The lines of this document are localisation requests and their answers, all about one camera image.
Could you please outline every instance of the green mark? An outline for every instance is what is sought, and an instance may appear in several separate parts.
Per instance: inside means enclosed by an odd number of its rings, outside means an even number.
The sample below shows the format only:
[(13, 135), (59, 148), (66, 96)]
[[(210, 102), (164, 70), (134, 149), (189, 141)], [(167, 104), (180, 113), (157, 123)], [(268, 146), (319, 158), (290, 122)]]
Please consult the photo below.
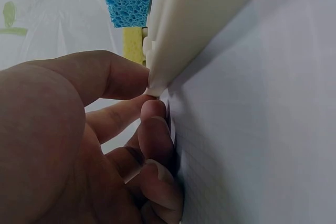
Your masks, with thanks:
[(0, 34), (15, 34), (18, 36), (26, 36), (28, 29), (21, 27), (0, 28)]
[(3, 14), (5, 17), (5, 26), (7, 28), (12, 27), (15, 21), (15, 5), (12, 1), (5, 4)]

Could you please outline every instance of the hand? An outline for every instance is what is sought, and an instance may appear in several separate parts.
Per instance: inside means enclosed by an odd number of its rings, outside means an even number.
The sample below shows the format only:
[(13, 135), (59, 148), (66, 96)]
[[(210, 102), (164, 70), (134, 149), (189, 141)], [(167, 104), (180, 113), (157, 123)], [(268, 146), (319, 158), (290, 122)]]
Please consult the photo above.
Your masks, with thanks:
[[(141, 95), (147, 79), (146, 68), (106, 51), (1, 71), (2, 222), (178, 223), (166, 110)], [(85, 115), (99, 97), (131, 100)], [(139, 115), (126, 146), (104, 155), (100, 145)]]

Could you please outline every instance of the white wall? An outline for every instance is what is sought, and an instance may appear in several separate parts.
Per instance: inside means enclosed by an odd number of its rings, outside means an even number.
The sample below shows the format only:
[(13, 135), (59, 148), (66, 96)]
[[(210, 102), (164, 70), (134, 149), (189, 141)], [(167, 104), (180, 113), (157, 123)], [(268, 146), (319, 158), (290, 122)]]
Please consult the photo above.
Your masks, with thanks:
[(335, 18), (252, 0), (171, 85), (184, 223), (336, 223)]

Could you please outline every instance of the fingernail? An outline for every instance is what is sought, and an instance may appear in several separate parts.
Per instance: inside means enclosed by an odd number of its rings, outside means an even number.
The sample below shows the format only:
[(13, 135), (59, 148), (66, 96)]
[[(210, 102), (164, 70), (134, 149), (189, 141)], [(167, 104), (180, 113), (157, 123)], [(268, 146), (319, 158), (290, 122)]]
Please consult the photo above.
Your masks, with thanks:
[(167, 122), (166, 122), (166, 120), (165, 120), (164, 118), (162, 118), (162, 117), (160, 117), (160, 116), (153, 116), (152, 118), (157, 119), (157, 120), (160, 120), (161, 122), (164, 122), (164, 124), (166, 125), (166, 127), (167, 127), (167, 129), (168, 129), (168, 132), (170, 132), (170, 129), (169, 129), (169, 127), (168, 127), (168, 124), (167, 124)]
[(147, 159), (145, 163), (147, 165), (149, 165), (149, 164), (156, 165), (159, 180), (164, 181), (168, 184), (173, 184), (174, 183), (174, 177), (172, 176), (172, 174), (169, 172), (169, 170), (166, 167), (161, 165), (159, 162), (157, 162), (153, 159)]

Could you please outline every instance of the white plastic object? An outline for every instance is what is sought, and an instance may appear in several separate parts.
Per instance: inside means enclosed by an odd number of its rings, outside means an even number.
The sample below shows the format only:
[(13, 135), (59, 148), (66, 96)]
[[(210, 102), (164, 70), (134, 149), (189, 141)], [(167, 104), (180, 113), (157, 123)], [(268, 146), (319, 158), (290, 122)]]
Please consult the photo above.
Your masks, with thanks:
[(159, 97), (247, 1), (153, 0), (148, 37), (155, 48), (146, 94)]

